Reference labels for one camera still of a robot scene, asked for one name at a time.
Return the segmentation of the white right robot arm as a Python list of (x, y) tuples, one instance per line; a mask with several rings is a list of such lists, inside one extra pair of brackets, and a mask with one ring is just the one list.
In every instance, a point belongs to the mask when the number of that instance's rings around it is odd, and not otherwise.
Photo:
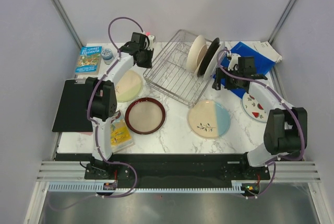
[(267, 166), (280, 158), (300, 161), (307, 146), (307, 111), (286, 102), (267, 82), (264, 74), (256, 70), (253, 57), (239, 57), (232, 69), (223, 67), (221, 62), (225, 50), (217, 56), (217, 69), (213, 89), (221, 89), (225, 80), (227, 90), (242, 88), (259, 102), (268, 115), (263, 143), (246, 153), (245, 162), (239, 165), (239, 173), (251, 179), (258, 167)]

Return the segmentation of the metal wire dish rack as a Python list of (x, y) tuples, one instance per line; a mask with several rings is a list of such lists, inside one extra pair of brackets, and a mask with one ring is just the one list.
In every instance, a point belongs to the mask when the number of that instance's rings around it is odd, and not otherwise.
[(209, 82), (186, 70), (187, 56), (197, 35), (180, 29), (158, 51), (152, 68), (144, 71), (144, 80), (157, 91), (193, 107)]

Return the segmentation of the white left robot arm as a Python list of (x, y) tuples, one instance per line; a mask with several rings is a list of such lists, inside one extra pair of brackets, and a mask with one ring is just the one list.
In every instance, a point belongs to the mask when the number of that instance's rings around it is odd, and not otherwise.
[(96, 172), (104, 179), (114, 174), (114, 165), (107, 160), (113, 154), (111, 147), (111, 121), (117, 109), (115, 86), (133, 66), (152, 67), (155, 36), (134, 32), (131, 40), (118, 49), (118, 57), (98, 78), (88, 77), (85, 87), (88, 93), (87, 119), (94, 134), (92, 156), (101, 162)]

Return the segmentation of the cream and green branch plate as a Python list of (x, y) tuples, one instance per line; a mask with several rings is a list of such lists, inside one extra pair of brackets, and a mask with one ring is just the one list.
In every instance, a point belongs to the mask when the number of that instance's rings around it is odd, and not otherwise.
[(117, 83), (115, 91), (117, 102), (128, 102), (139, 95), (143, 88), (141, 76), (133, 71), (127, 71)]

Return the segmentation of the red rimmed beige plate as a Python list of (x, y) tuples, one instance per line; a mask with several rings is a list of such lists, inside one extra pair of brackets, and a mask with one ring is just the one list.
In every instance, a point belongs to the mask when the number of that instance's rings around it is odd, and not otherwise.
[(161, 102), (143, 97), (132, 102), (125, 112), (128, 128), (136, 134), (148, 135), (158, 131), (166, 119), (166, 110)]

